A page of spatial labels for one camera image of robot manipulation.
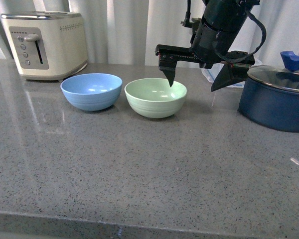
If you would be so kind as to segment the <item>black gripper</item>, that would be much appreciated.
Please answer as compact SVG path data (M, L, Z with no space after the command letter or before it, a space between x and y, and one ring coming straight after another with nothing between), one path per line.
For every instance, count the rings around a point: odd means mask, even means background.
M198 63L201 68L207 69L225 62L211 86L212 92L246 81L249 65L255 63L254 53L228 51L239 30L226 31L221 27L213 27L204 17L192 20L189 17L187 14L181 22L192 30L189 48L159 44L155 49L159 57L158 68L166 76L169 86L172 87L174 83L178 61Z

